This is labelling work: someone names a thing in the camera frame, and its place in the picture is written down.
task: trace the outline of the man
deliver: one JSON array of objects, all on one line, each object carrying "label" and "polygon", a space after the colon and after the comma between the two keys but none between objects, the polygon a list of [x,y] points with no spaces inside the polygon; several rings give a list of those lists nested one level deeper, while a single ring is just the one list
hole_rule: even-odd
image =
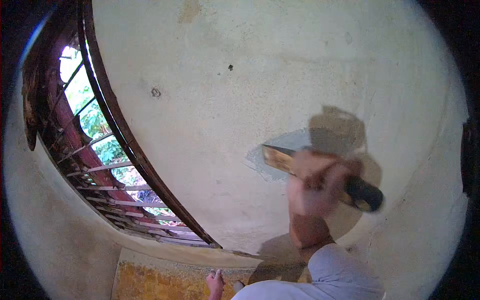
[{"label": "man", "polygon": [[[248,285],[232,300],[364,300],[382,299],[384,289],[367,265],[335,244],[324,221],[342,196],[349,175],[360,175],[359,162],[312,151],[297,152],[288,180],[290,237],[308,263],[312,283],[267,280]],[[220,300],[221,270],[207,279],[209,300]]]}]

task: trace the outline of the green foliage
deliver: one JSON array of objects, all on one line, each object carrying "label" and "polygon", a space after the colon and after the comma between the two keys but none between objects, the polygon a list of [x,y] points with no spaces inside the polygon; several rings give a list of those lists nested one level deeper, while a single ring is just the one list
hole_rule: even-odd
[{"label": "green foliage", "polygon": [[85,111],[82,112],[84,115],[80,119],[80,124],[88,136],[96,139],[109,132],[107,120],[96,101],[85,108]]},{"label": "green foliage", "polygon": [[112,139],[106,143],[103,143],[96,147],[95,153],[104,165],[110,165],[112,163],[121,163],[127,161],[128,158],[120,147],[119,142],[116,139]]}]

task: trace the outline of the metal bar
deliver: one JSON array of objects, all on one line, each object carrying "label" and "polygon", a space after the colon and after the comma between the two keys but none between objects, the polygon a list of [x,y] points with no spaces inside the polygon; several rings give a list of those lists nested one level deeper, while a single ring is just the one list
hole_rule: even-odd
[{"label": "metal bar", "polygon": [[144,217],[144,215],[140,214],[140,213],[125,212],[123,210],[112,209],[112,208],[109,208],[109,207],[95,206],[95,208],[97,210],[103,210],[103,211],[109,212],[111,214],[124,215],[124,216],[136,216],[136,217],[140,217],[140,218]]},{"label": "metal bar", "polygon": [[78,190],[93,190],[93,191],[150,191],[152,188],[147,184],[144,185],[129,185],[123,188],[117,186],[98,186],[98,185],[89,185],[88,187],[78,186]]},{"label": "metal bar", "polygon": [[117,164],[111,164],[111,165],[106,165],[106,166],[99,166],[99,167],[95,167],[95,168],[90,168],[88,169],[87,171],[85,172],[74,172],[74,173],[70,173],[70,174],[67,174],[67,177],[71,177],[71,176],[77,176],[77,175],[85,175],[85,174],[88,174],[88,173],[92,173],[92,172],[98,172],[98,171],[104,171],[104,170],[111,170],[111,169],[117,169],[117,168],[123,168],[123,167],[130,167],[130,166],[133,166],[132,162],[131,161],[124,161],[122,163],[117,163]]},{"label": "metal bar", "polygon": [[[177,215],[189,228],[191,228],[200,238],[217,248],[221,248],[212,237],[210,237],[205,230],[195,221],[195,219],[188,213],[188,211],[180,204],[178,199],[168,189],[166,184],[161,180],[151,163],[148,161],[145,153],[137,143],[135,137],[130,130],[121,109],[117,102],[117,97],[108,81],[107,71],[102,61],[100,49],[95,36],[95,25],[93,20],[92,3],[90,0],[79,1],[78,6],[78,32],[80,40],[80,48],[82,57],[86,61],[85,70],[89,76],[90,85],[97,96],[97,101],[105,115],[108,125],[115,130],[114,135],[121,145],[123,151],[128,156],[130,161],[134,161],[143,179],[152,187],[152,190],[165,202],[172,212]],[[92,58],[92,64],[95,66],[96,78],[91,71],[90,61],[88,60],[88,52],[85,46],[85,35],[88,39],[88,47]]]},{"label": "metal bar", "polygon": [[90,200],[90,201],[96,201],[96,202],[101,202],[101,203],[110,203],[110,204],[116,204],[116,205],[168,208],[164,203],[147,203],[147,202],[139,202],[139,201],[135,201],[135,202],[134,201],[120,201],[120,200],[115,200],[115,199],[112,199],[112,198],[103,199],[103,198],[95,198],[95,197],[86,197],[86,199]]},{"label": "metal bar", "polygon": [[113,215],[105,214],[105,217],[110,218],[110,219],[114,219],[114,220],[117,220],[117,221],[127,222],[127,223],[132,222],[132,220],[130,220],[128,218],[125,218],[125,217],[121,217],[121,216],[113,216]]},{"label": "metal bar", "polygon": [[110,132],[110,133],[107,133],[107,134],[105,134],[105,135],[102,135],[102,136],[99,137],[98,139],[93,140],[93,141],[89,142],[88,144],[86,144],[85,146],[80,147],[80,148],[78,148],[77,150],[71,152],[70,154],[68,154],[67,156],[65,156],[65,157],[62,158],[61,160],[59,160],[59,161],[57,162],[57,164],[61,163],[61,162],[64,161],[65,159],[68,159],[68,158],[72,157],[73,155],[77,154],[78,152],[84,150],[84,149],[87,148],[87,147],[90,147],[90,146],[93,145],[93,144],[96,144],[96,143],[98,143],[98,142],[101,142],[101,141],[105,140],[106,138],[108,138],[109,136],[112,136],[112,135],[113,135],[113,133],[111,133],[111,132]]},{"label": "metal bar", "polygon": [[166,236],[161,236],[160,240],[176,242],[176,243],[194,244],[194,245],[206,245],[206,246],[208,245],[203,240],[186,240],[186,239],[177,239],[175,237],[166,237]]},{"label": "metal bar", "polygon": [[72,75],[70,76],[70,78],[68,79],[67,83],[65,84],[65,86],[62,88],[62,90],[60,91],[60,93],[58,94],[57,96],[57,100],[55,100],[55,103],[53,104],[52,108],[50,109],[50,113],[48,114],[48,117],[47,117],[47,125],[44,127],[43,131],[42,131],[42,137],[45,133],[45,130],[47,129],[48,125],[50,124],[50,118],[52,117],[52,114],[53,112],[55,111],[55,107],[57,107],[57,104],[60,102],[60,99],[61,99],[61,95],[65,92],[65,90],[67,89],[67,87],[70,85],[70,83],[72,82],[73,78],[75,77],[75,75],[78,73],[78,71],[80,71],[80,69],[82,68],[82,66],[84,65],[84,60],[82,58],[82,61],[80,62],[80,64],[77,66],[77,68],[75,69],[75,71],[73,71]]},{"label": "metal bar", "polygon": [[58,136],[58,138],[55,139],[55,141],[52,143],[52,145],[50,145],[50,147],[48,148],[48,150],[50,151],[51,148],[53,148],[53,146],[60,140],[60,138],[63,136],[63,134],[65,133],[65,131],[67,130],[67,128],[73,124],[73,120],[85,109],[85,107],[89,106],[90,103],[93,102],[93,100],[95,100],[95,96],[93,96],[93,98],[88,101],[77,113],[75,113],[73,115],[73,117],[68,121],[67,123],[67,126],[65,126],[65,128],[63,128],[62,132],[60,132],[60,135]]},{"label": "metal bar", "polygon": [[168,225],[160,225],[160,224],[154,224],[154,223],[147,223],[147,222],[141,222],[139,220],[135,220],[135,223],[147,227],[154,227],[154,228],[160,228],[160,229],[167,229],[167,230],[176,230],[176,231],[189,231],[193,232],[190,228],[188,227],[183,227],[183,226],[168,226]]}]

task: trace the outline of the window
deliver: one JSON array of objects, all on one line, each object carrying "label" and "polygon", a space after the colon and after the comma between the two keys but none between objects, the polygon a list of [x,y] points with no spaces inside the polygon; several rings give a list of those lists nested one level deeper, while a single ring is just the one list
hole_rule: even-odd
[{"label": "window", "polygon": [[75,8],[60,11],[25,63],[30,149],[38,132],[65,179],[118,230],[220,247],[166,187],[125,122],[96,44],[91,4],[79,1],[78,21]]}]

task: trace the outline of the white plaster wall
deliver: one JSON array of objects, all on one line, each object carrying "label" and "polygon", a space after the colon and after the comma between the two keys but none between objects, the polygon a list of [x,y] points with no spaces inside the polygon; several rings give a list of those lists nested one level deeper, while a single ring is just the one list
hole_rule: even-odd
[{"label": "white plaster wall", "polygon": [[102,58],[133,134],[226,249],[255,254],[288,231],[285,181],[264,180],[246,159],[259,144],[308,127],[325,106],[363,121],[386,205],[338,240],[350,244],[403,199],[454,100],[449,88],[462,90],[451,85],[458,75],[439,33],[411,1],[93,5]]},{"label": "white plaster wall", "polygon": [[260,260],[220,249],[158,243],[120,233],[60,175],[24,133],[21,80],[8,113],[2,171],[13,227],[27,261],[53,299],[109,300],[122,247],[185,264],[255,267]]}]

